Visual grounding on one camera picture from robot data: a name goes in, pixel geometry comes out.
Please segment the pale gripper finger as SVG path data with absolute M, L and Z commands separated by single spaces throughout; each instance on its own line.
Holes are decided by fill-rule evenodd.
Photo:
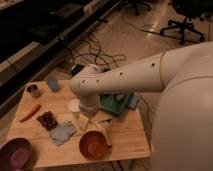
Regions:
M 88 117 L 86 117 L 84 115 L 80 115 L 79 118 L 78 118 L 79 129 L 81 131 L 85 131 L 87 129 L 88 122 L 89 122 L 89 118 Z
M 108 144 L 108 147 L 111 148 L 112 144 L 109 140 L 108 134 L 106 132 L 106 128 L 104 127 L 104 125 L 101 122 L 95 122 L 97 129 L 104 135 L 106 142 Z

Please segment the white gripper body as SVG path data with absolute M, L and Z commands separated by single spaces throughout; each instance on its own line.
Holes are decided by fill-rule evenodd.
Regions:
M 99 110 L 99 99 L 72 99 L 68 102 L 67 108 L 74 115 L 79 117 L 84 115 L 88 118 L 92 118 Z

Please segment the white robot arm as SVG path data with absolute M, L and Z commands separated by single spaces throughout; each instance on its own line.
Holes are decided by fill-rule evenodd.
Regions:
M 159 53 L 105 73 L 86 66 L 70 81 L 94 113 L 105 92 L 159 92 L 151 171 L 213 171 L 213 41 Z

